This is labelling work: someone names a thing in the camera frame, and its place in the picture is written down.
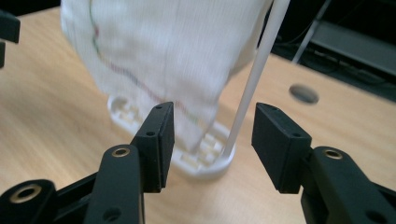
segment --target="wooden table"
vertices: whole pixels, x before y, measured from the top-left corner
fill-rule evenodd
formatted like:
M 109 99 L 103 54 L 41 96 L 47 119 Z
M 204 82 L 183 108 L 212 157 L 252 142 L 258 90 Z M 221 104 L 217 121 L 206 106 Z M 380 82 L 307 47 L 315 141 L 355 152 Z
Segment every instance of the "wooden table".
M 228 127 L 249 68 L 221 95 L 218 120 Z M 289 94 L 296 83 L 315 90 L 318 103 L 296 101 Z M 312 135 L 313 147 L 344 150 L 372 181 L 396 189 L 396 104 L 271 56 L 226 175 L 199 181 L 171 166 L 167 188 L 145 196 L 147 223 L 304 223 L 301 195 L 275 191 L 250 146 L 256 102 L 280 107 Z M 0 115 L 0 192 L 36 178 L 65 187 L 132 139 L 111 121 L 106 96 L 65 40 L 59 9 L 21 18 L 20 44 L 7 44 L 0 70 Z

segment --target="brass insert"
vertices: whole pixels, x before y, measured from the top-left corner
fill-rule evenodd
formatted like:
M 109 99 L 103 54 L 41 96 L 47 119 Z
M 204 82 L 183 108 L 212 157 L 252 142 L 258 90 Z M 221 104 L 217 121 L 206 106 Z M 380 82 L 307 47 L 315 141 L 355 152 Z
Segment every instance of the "brass insert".
M 129 148 L 121 147 L 121 148 L 117 148 L 116 150 L 114 150 L 113 153 L 111 153 L 111 155 L 113 157 L 124 157 L 124 156 L 128 155 L 130 152 L 131 152 L 131 150 Z
M 341 160 L 343 159 L 343 155 L 337 151 L 334 151 L 332 149 L 325 149 L 323 151 L 323 153 L 329 157 L 330 159 L 334 159 L 334 160 Z
M 25 203 L 32 200 L 41 192 L 41 187 L 37 184 L 24 186 L 11 195 L 9 200 L 12 203 Z

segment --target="white cloth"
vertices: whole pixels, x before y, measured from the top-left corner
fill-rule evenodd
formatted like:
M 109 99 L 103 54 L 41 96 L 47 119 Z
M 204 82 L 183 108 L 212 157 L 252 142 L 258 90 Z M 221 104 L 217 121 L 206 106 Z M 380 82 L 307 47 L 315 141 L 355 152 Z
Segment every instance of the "white cloth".
M 62 28 L 99 89 L 144 119 L 175 103 L 177 141 L 196 148 L 229 75 L 254 56 L 270 1 L 63 0 Z

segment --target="screw hole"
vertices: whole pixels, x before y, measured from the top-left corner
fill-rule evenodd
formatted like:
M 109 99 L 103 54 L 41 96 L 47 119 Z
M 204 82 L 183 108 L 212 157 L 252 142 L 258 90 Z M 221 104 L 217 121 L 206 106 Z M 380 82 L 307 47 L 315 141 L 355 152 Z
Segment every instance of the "screw hole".
M 25 189 L 24 191 L 22 191 L 21 193 L 18 194 L 18 197 L 24 198 L 24 197 L 27 197 L 27 196 L 33 194 L 34 192 L 35 192 L 34 189 Z
M 155 132 L 146 132 L 147 136 L 153 136 L 155 134 Z
M 129 148 L 126 147 L 122 147 L 122 148 L 117 148 L 116 150 L 114 150 L 111 155 L 113 157 L 124 157 L 126 155 L 128 155 L 131 152 L 131 150 Z
M 323 152 L 330 159 L 334 159 L 334 160 L 343 159 L 343 155 L 341 153 L 337 152 L 337 151 L 334 151 L 334 150 L 331 150 L 331 149 L 326 149 Z
M 377 213 L 376 211 L 367 211 L 366 216 L 372 220 L 373 222 L 376 223 L 387 223 L 387 219 L 382 216 L 380 213 Z
M 117 207 L 111 207 L 103 214 L 103 220 L 106 222 L 113 222 L 121 216 L 121 210 Z

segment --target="round hole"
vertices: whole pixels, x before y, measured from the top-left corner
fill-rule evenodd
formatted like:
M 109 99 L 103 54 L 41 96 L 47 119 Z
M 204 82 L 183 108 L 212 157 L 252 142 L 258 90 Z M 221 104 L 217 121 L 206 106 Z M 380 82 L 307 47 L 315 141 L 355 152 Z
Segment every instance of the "round hole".
M 324 154 L 329 157 L 330 159 L 334 159 L 334 160 L 341 160 L 343 159 L 343 155 L 337 151 L 334 151 L 332 149 L 326 149 L 323 151 Z
M 366 216 L 375 223 L 387 223 L 387 219 L 376 211 L 367 211 Z
M 103 220 L 106 222 L 113 222 L 121 216 L 121 210 L 117 207 L 111 207 L 103 214 Z
M 319 101 L 318 94 L 305 85 L 294 84 L 290 86 L 289 93 L 298 101 L 309 105 L 315 105 Z
M 126 147 L 122 147 L 122 148 L 117 148 L 116 150 L 114 150 L 111 155 L 113 157 L 124 157 L 126 155 L 128 155 L 131 152 L 131 150 L 129 148 Z
M 147 136 L 153 136 L 155 134 L 155 132 L 146 132 Z
M 9 200 L 12 203 L 25 203 L 32 200 L 35 196 L 37 196 L 41 191 L 41 187 L 37 184 L 31 184 L 28 186 L 24 186 L 17 191 L 15 191 Z

